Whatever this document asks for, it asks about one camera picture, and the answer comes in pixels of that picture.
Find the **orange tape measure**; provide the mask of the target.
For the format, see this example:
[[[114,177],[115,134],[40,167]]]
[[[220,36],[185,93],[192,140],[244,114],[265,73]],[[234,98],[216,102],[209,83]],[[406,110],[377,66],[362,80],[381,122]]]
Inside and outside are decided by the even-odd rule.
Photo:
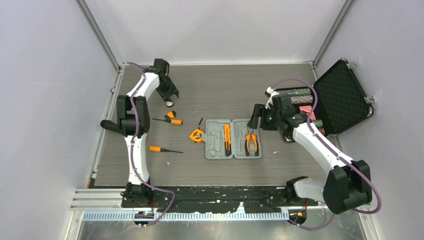
[[[189,139],[194,143],[200,143],[203,141],[204,132],[200,129],[203,119],[203,117],[200,119],[197,128],[189,135]]]

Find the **small round silver disc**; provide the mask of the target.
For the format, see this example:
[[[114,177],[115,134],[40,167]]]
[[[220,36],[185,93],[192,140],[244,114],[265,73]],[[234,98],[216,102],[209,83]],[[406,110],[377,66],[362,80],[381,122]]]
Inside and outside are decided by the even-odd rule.
[[[174,102],[173,102],[173,101],[166,101],[166,102],[165,102],[165,106],[166,106],[167,108],[172,108],[172,107],[174,106]]]

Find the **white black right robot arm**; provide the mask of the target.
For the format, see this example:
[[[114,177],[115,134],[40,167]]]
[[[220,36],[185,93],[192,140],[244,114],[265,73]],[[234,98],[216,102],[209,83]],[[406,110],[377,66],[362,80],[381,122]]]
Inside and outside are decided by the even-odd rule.
[[[308,114],[298,111],[288,95],[274,95],[267,104],[255,104],[247,126],[252,130],[280,131],[306,149],[325,172],[324,181],[307,176],[288,180],[285,198],[291,205],[311,199],[326,204],[332,213],[339,215],[357,211],[373,200],[369,165],[336,148]]]

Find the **orange black pliers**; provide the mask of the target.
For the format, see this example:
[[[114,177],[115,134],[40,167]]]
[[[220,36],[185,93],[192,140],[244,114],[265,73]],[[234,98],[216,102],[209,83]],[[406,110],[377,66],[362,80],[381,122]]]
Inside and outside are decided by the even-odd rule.
[[[251,153],[254,153],[255,157],[259,156],[258,137],[250,128],[248,129],[248,132],[245,135],[244,149],[247,157],[249,157]]]

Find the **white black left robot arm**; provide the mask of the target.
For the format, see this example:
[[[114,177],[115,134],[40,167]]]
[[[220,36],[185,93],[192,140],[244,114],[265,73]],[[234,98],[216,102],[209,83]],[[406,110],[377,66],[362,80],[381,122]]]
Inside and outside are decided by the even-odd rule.
[[[175,195],[171,190],[152,186],[147,168],[146,141],[151,118],[148,100],[157,92],[164,102],[172,102],[171,97],[179,96],[179,91],[169,77],[170,64],[156,58],[153,65],[143,68],[133,62],[131,66],[140,68],[141,76],[134,87],[116,100],[117,125],[122,133],[128,152],[129,174],[126,192],[134,195],[141,207],[153,202],[152,191]]]

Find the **grey plastic tool case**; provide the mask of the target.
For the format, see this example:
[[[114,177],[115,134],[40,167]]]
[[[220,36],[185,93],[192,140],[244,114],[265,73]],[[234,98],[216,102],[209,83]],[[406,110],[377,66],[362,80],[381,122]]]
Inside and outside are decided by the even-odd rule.
[[[259,130],[253,129],[256,134],[259,145],[259,156],[251,153],[246,156],[245,153],[245,139],[248,133],[247,123],[248,119],[208,119],[205,123],[205,133],[203,141],[205,142],[205,157],[208,160],[229,160],[236,159],[260,159],[262,157],[261,143]],[[230,125],[231,134],[231,155],[225,155],[225,124]]]

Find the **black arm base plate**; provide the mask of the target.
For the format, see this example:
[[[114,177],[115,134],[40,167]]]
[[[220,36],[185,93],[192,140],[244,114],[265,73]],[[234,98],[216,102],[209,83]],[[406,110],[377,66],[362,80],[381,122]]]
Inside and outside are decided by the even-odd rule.
[[[149,208],[162,213],[277,213],[281,207],[317,206],[305,198],[289,198],[283,186],[164,186],[165,192],[128,187],[120,193],[123,208]]]

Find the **small orange screwdriver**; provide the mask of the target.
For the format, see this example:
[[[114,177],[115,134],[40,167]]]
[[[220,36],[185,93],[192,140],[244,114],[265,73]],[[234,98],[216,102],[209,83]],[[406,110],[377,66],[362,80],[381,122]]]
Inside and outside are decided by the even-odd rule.
[[[162,121],[162,122],[166,122],[166,123],[170,123],[173,125],[182,125],[183,121],[179,120],[179,119],[158,119],[158,118],[153,118],[152,120],[155,121]]]

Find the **orange utility knife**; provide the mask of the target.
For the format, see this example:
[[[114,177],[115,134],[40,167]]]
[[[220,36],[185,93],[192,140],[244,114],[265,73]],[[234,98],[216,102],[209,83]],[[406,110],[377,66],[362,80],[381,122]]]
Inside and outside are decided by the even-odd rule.
[[[231,129],[230,124],[226,123],[224,125],[224,148],[225,148],[225,156],[229,157],[232,154],[231,149]]]

